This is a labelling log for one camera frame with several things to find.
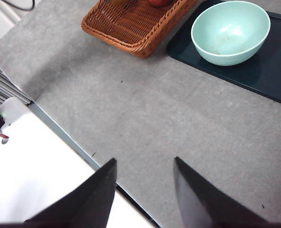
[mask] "gray table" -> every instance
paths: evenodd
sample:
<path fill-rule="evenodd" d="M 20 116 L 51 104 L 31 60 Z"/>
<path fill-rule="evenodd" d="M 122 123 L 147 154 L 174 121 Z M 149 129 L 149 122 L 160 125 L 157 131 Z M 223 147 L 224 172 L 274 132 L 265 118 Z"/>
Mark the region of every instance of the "gray table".
<path fill-rule="evenodd" d="M 173 158 L 281 222 L 281 104 L 168 57 L 84 33 L 96 0 L 43 0 L 0 40 L 0 68 L 164 228 L 182 228 Z M 281 0 L 253 0 L 281 13 Z"/>

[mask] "wicker basket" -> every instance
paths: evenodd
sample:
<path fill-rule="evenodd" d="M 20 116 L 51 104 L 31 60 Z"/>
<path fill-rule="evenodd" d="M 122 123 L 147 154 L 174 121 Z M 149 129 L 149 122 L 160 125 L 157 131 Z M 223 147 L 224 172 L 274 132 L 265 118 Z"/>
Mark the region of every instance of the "wicker basket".
<path fill-rule="evenodd" d="M 115 6 L 100 0 L 82 19 L 82 29 L 142 58 L 149 57 L 164 36 L 198 0 L 174 0 L 154 8 L 148 0 Z"/>

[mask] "bowl rim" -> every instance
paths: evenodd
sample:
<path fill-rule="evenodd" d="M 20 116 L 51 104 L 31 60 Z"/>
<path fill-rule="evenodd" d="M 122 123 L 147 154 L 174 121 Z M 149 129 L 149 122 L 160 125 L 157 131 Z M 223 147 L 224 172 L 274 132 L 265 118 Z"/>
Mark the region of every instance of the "bowl rim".
<path fill-rule="evenodd" d="M 210 10 L 211 8 L 214 8 L 214 7 L 217 7 L 219 5 L 223 5 L 223 4 L 230 4 L 230 3 L 234 3 L 234 2 L 241 2 L 241 3 L 244 3 L 244 4 L 250 4 L 250 5 L 253 5 L 257 8 L 259 8 L 266 16 L 267 18 L 267 21 L 268 21 L 268 28 L 267 28 L 267 32 L 266 34 L 264 35 L 263 39 L 260 40 L 260 42 L 258 42 L 256 45 L 246 49 L 245 51 L 241 51 L 241 52 L 237 52 L 237 53 L 233 53 L 233 54 L 226 54 L 226 55 L 222 55 L 222 54 L 215 54 L 215 53 L 212 53 L 212 52 L 209 52 L 209 51 L 206 51 L 204 49 L 202 49 L 195 41 L 194 37 L 193 37 L 193 28 L 194 28 L 194 25 L 196 24 L 197 20 L 205 13 L 207 12 L 208 10 Z M 232 56 L 237 56 L 237 55 L 241 55 L 241 54 L 244 54 L 246 52 L 249 52 L 250 50 L 253 50 L 255 49 L 257 46 L 259 46 L 262 42 L 264 42 L 264 40 L 267 38 L 268 34 L 269 34 L 269 31 L 270 31 L 270 26 L 271 26 L 271 23 L 270 23 L 270 18 L 269 18 L 269 15 L 267 14 L 267 12 L 260 6 L 258 6 L 257 4 L 254 4 L 252 2 L 248 2 L 248 1 L 241 1 L 241 0 L 234 0 L 234 1 L 226 1 L 226 2 L 221 2 L 221 3 L 218 3 L 218 4 L 215 4 L 214 6 L 211 6 L 209 8 L 207 8 L 206 10 L 204 10 L 200 15 L 197 16 L 197 18 L 195 19 L 193 25 L 192 25 L 192 28 L 191 28 L 191 39 L 192 39 L 192 42 L 194 43 L 194 45 L 196 46 L 197 49 L 199 49 L 200 51 L 208 54 L 208 55 L 211 55 L 211 56 L 216 56 L 216 57 L 232 57 Z"/>

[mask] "bowl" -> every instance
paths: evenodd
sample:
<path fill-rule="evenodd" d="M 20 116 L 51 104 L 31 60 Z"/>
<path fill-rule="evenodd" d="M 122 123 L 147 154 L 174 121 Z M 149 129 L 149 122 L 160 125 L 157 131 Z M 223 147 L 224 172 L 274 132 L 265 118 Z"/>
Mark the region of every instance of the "bowl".
<path fill-rule="evenodd" d="M 270 18 L 258 5 L 227 1 L 211 6 L 194 21 L 192 42 L 208 62 L 232 66 L 252 57 L 270 30 Z"/>

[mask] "black cable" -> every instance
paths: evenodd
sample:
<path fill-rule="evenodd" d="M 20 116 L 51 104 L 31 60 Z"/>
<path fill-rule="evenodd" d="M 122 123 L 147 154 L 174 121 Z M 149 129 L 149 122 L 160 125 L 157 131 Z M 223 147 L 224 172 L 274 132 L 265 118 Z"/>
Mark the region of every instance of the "black cable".
<path fill-rule="evenodd" d="M 7 3 L 8 5 L 10 5 L 10 6 L 16 8 L 16 9 L 23 10 L 23 11 L 31 11 L 31 10 L 33 10 L 33 9 L 35 8 L 35 0 L 32 0 L 32 6 L 31 6 L 31 8 L 28 8 L 28 9 L 27 9 L 27 8 L 21 8 L 21 7 L 19 7 L 19 6 L 16 6 L 16 5 L 12 4 L 11 2 L 9 2 L 9 1 L 7 1 L 7 0 L 1 0 L 1 1 Z"/>

